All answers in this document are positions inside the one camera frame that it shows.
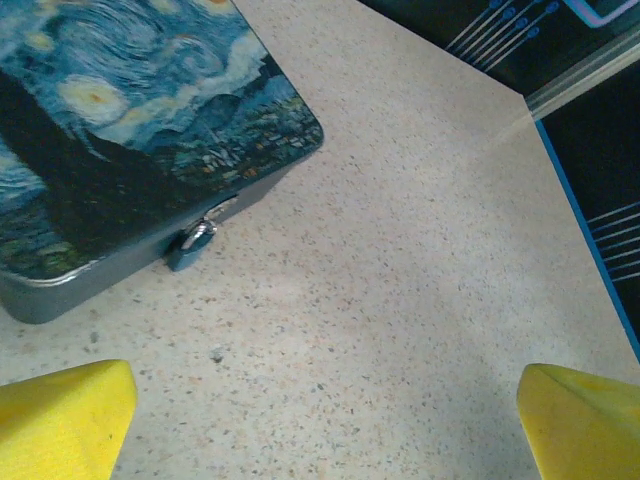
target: cypress tree painting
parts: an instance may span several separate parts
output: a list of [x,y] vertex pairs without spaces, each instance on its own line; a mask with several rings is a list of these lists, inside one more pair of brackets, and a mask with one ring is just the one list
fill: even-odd
[[0,267],[63,275],[318,148],[227,0],[0,2]]

